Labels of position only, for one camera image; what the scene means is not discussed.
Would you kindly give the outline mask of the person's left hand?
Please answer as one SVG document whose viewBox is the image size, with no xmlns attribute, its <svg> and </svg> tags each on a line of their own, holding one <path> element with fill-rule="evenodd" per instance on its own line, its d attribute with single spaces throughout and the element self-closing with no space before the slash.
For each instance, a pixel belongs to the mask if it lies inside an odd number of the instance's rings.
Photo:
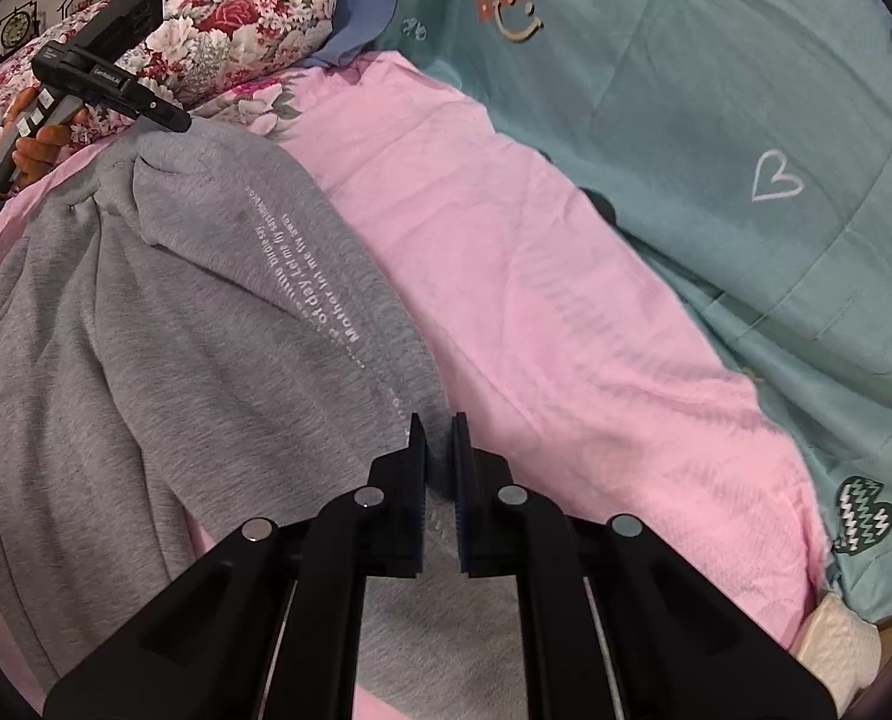
<svg viewBox="0 0 892 720">
<path fill-rule="evenodd" d="M 66 124 L 44 125 L 34 137 L 21 137 L 13 148 L 14 171 L 16 181 L 14 188 L 25 188 L 26 185 L 47 176 L 57 163 L 60 149 L 71 142 L 71 127 L 82 125 L 88 120 L 88 111 L 80 107 L 73 119 Z"/>
</svg>

